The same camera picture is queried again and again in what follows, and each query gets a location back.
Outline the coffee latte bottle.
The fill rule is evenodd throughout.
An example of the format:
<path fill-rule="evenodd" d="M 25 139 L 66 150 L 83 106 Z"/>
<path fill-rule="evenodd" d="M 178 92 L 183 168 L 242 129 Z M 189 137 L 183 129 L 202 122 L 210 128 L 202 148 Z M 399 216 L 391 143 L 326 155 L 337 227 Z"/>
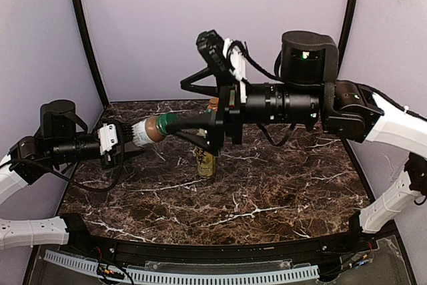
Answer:
<path fill-rule="evenodd" d="M 166 138 L 158 128 L 159 117 L 152 116 L 139 121 L 132 125 L 133 139 L 132 142 L 137 147 L 143 147 L 147 144 L 154 144 Z"/>

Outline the yellow tea bottle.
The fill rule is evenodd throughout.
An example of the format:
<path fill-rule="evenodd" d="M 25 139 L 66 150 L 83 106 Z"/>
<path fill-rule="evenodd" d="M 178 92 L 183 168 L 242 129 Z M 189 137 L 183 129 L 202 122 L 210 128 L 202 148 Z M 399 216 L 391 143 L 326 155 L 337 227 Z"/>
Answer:
<path fill-rule="evenodd" d="M 202 178 L 212 178 L 216 174 L 216 157 L 200 147 L 195 149 L 197 172 Z"/>

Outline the green bottle cap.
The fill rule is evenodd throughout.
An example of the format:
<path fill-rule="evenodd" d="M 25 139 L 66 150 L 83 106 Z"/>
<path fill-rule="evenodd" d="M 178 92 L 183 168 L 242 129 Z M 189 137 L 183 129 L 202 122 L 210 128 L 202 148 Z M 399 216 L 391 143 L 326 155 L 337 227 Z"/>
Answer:
<path fill-rule="evenodd" d="M 177 116 L 174 113 L 165 113 L 160 115 L 156 120 L 156 127 L 158 132 L 163 136 L 167 136 L 167 126 L 171 123 L 174 123 L 176 119 Z"/>

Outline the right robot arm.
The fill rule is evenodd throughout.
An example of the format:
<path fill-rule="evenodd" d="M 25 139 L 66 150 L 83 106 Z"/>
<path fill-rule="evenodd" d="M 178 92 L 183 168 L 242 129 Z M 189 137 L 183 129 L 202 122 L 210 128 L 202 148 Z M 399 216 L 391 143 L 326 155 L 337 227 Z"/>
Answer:
<path fill-rule="evenodd" d="M 267 83 L 259 84 L 246 77 L 246 65 L 254 60 L 241 41 L 206 31 L 196 45 L 207 66 L 182 80 L 181 87 L 217 97 L 218 108 L 169 119 L 166 133 L 218 155 L 226 137 L 241 142 L 247 123 L 260 129 L 271 123 L 290 128 L 302 124 L 307 130 L 320 123 L 324 133 L 406 150 L 409 158 L 397 181 L 350 220 L 355 234 L 379 232 L 409 203 L 426 195 L 426 119 L 373 87 L 338 79 L 339 52 L 331 37 L 285 32 L 274 72 Z"/>

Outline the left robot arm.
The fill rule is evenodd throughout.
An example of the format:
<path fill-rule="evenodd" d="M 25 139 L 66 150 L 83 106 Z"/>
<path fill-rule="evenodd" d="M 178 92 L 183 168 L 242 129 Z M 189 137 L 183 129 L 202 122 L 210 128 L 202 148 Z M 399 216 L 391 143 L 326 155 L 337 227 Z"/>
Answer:
<path fill-rule="evenodd" d="M 112 120 L 93 131 L 76 114 L 75 103 L 66 99 L 40 108 L 40 126 L 33 136 L 19 140 L 1 159 L 1 201 L 30 186 L 45 174 L 68 182 L 65 170 L 85 160 L 99 160 L 103 169 L 116 168 L 112 183 L 92 192 L 108 192 L 120 178 L 125 160 L 142 154 L 133 142 L 128 123 Z M 1 220 L 1 249 L 44 244 L 72 244 L 88 236 L 78 214 L 64 214 L 43 220 Z"/>

